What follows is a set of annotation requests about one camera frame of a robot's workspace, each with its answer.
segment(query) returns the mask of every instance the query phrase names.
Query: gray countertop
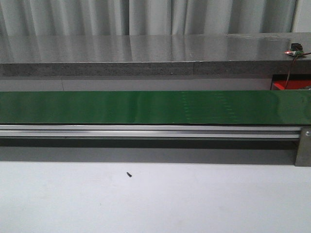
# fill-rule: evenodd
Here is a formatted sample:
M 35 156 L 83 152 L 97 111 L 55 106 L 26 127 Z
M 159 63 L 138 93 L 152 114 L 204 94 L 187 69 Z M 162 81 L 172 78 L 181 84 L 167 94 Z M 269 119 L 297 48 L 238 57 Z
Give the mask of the gray countertop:
M 311 33 L 1 36 L 0 76 L 285 74 L 291 43 Z M 293 73 L 311 73 L 311 56 Z

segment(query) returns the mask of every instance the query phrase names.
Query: green conveyor belt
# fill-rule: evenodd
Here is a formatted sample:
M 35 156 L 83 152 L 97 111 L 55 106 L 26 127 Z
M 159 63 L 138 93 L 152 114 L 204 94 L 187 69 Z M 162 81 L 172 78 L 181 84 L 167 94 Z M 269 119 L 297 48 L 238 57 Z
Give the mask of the green conveyor belt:
M 311 91 L 0 92 L 0 124 L 311 124 Z

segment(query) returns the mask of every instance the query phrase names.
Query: gray curtain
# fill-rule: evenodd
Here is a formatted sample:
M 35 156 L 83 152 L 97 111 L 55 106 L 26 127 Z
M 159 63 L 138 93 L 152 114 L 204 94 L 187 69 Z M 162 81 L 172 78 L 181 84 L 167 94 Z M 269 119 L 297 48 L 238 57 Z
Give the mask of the gray curtain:
M 3 35 L 290 32 L 295 0 L 0 0 Z

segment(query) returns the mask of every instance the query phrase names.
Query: metal bracket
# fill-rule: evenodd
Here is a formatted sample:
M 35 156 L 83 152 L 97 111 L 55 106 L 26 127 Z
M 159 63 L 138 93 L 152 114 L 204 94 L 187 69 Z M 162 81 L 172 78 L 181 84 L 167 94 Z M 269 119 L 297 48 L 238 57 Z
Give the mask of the metal bracket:
M 0 137 L 197 137 L 299 139 L 299 126 L 1 125 Z
M 311 128 L 301 130 L 295 166 L 311 166 Z

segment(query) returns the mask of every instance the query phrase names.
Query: red box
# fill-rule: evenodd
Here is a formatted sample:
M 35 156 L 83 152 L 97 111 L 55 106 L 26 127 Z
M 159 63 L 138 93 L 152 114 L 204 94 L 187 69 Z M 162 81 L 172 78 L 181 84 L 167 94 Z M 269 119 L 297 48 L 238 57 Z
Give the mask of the red box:
M 272 90 L 284 90 L 286 81 L 280 80 L 273 82 Z M 305 86 L 311 86 L 311 80 L 289 80 L 287 88 L 289 90 L 300 89 Z

